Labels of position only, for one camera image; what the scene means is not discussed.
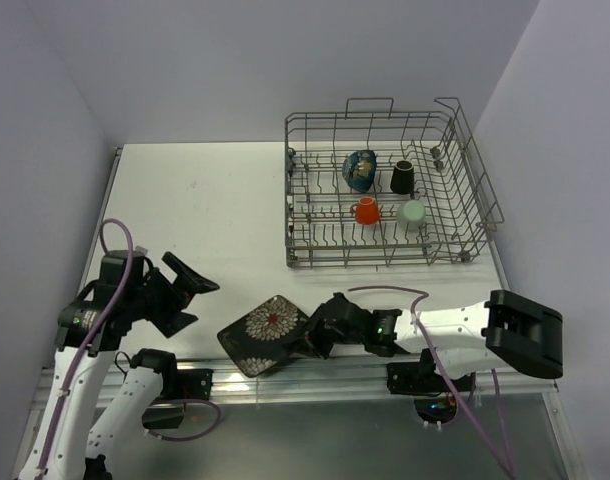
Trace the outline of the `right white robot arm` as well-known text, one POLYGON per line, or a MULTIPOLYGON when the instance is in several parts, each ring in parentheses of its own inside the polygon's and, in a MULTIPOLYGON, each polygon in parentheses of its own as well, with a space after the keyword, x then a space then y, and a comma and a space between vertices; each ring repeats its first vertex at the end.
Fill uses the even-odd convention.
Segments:
POLYGON ((392 358, 425 354, 420 383, 442 388, 450 379, 509 366, 534 378, 563 375, 563 316, 508 290, 488 299, 442 310, 421 310, 427 293, 415 291, 406 309, 368 310, 337 292, 320 304, 282 347, 287 357, 327 358, 334 346, 360 345, 370 354, 392 358))

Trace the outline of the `black floral square plate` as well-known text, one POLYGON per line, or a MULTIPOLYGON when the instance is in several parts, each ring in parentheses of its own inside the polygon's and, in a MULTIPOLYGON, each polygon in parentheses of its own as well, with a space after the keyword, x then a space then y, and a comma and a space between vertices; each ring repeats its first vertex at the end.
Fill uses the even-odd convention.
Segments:
POLYGON ((217 339, 240 372, 255 378, 289 358, 308 323, 297 305, 275 295, 219 331, 217 339))

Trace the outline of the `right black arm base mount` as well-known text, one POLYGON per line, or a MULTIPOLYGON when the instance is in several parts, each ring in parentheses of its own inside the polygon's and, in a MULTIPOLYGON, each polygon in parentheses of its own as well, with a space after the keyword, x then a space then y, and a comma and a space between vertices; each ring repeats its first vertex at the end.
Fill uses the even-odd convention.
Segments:
POLYGON ((416 416, 424 428, 441 430, 457 419, 459 403, 447 381, 437 372, 428 349, 415 362, 386 365, 386 386, 390 394, 411 397, 416 416))

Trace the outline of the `small orange cup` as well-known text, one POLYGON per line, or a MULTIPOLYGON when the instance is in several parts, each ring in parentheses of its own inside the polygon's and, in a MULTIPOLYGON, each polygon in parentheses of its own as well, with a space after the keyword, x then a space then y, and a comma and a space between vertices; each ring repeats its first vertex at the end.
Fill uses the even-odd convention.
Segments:
POLYGON ((360 225, 374 225, 380 219, 377 202, 372 197, 361 197, 350 207, 350 214, 360 225))

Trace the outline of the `mint green cup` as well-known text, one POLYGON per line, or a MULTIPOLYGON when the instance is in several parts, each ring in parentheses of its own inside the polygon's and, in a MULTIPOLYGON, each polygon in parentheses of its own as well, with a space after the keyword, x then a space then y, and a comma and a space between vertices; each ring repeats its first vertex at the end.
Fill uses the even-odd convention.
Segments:
POLYGON ((396 219, 401 227, 417 228, 425 222, 426 207, 420 200, 408 200, 398 207, 396 219))

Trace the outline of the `blue patterned bowl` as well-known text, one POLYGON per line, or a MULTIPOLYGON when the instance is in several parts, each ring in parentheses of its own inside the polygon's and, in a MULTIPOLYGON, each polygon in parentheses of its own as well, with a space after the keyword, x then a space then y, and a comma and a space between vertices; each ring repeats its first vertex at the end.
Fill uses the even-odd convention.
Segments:
POLYGON ((342 177, 351 189, 365 193, 374 183, 376 170, 376 153, 369 149, 358 150, 345 157, 342 177))

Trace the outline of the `black ceramic mug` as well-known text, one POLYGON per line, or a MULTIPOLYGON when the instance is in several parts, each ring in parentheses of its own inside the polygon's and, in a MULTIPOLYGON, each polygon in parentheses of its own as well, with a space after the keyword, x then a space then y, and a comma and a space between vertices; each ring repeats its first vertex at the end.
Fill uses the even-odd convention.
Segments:
POLYGON ((390 190, 397 195, 414 193, 414 165, 410 161, 400 160, 394 165, 390 190))

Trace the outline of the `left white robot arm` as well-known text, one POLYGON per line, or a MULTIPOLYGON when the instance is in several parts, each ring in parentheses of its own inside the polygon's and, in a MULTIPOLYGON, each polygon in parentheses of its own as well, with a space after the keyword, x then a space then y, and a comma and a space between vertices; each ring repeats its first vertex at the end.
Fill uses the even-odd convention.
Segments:
POLYGON ((141 426, 150 406, 191 403, 175 355, 143 348, 131 357, 105 412, 95 413, 105 377, 132 325, 146 320, 170 338, 196 322, 186 310, 193 298, 219 288, 170 252, 162 260, 174 280, 141 252, 107 252, 97 279, 61 311, 52 386, 19 478, 109 479, 117 447, 141 426))

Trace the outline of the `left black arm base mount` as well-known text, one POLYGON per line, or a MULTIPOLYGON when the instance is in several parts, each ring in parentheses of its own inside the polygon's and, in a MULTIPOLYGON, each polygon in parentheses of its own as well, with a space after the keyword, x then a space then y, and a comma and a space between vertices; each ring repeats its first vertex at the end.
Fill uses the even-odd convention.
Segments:
POLYGON ((143 427, 150 430, 178 428, 189 409, 187 403, 172 404, 170 400, 209 400, 213 371, 211 369, 180 370, 170 390, 159 395, 142 416, 143 427))

